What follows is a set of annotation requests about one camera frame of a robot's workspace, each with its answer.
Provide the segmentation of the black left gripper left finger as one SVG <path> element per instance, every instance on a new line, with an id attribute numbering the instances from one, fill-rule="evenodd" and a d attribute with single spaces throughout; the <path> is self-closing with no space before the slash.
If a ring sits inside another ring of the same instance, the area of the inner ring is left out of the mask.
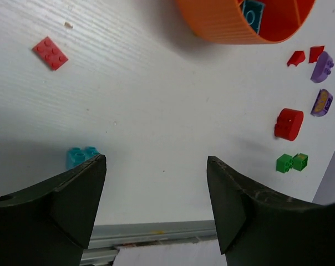
<path id="1" fill-rule="evenodd" d="M 0 265 L 79 265 L 106 177 L 106 157 L 0 197 Z"/>

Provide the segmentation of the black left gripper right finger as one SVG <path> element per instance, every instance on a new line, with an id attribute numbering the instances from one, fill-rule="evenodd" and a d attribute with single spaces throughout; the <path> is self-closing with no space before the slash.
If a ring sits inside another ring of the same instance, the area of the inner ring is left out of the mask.
<path id="1" fill-rule="evenodd" d="M 284 195 L 215 156 L 207 159 L 206 175 L 228 265 L 335 265 L 335 203 Z"/>

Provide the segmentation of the small teal lego brick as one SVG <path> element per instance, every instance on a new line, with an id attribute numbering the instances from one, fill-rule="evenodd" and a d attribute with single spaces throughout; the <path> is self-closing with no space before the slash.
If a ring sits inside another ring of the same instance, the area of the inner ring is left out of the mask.
<path id="1" fill-rule="evenodd" d="M 92 146 L 88 146 L 83 149 L 79 147 L 73 147 L 66 153 L 66 170 L 73 169 L 98 154 L 99 151 Z"/>

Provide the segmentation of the purple printed lego brick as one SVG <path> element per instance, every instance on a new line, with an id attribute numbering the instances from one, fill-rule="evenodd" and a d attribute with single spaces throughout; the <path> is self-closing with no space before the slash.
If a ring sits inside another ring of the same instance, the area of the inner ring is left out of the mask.
<path id="1" fill-rule="evenodd" d="M 332 94 L 326 89 L 321 89 L 311 110 L 311 115 L 315 117 L 325 116 L 329 111 L 332 101 Z"/>

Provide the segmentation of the teal arched lego brick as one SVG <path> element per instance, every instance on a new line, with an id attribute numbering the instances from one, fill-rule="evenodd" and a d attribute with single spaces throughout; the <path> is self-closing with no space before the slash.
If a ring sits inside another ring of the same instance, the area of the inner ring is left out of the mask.
<path id="1" fill-rule="evenodd" d="M 241 12 L 244 15 L 248 25 L 257 33 L 260 33 L 261 21 L 265 4 L 260 1 L 243 1 Z"/>

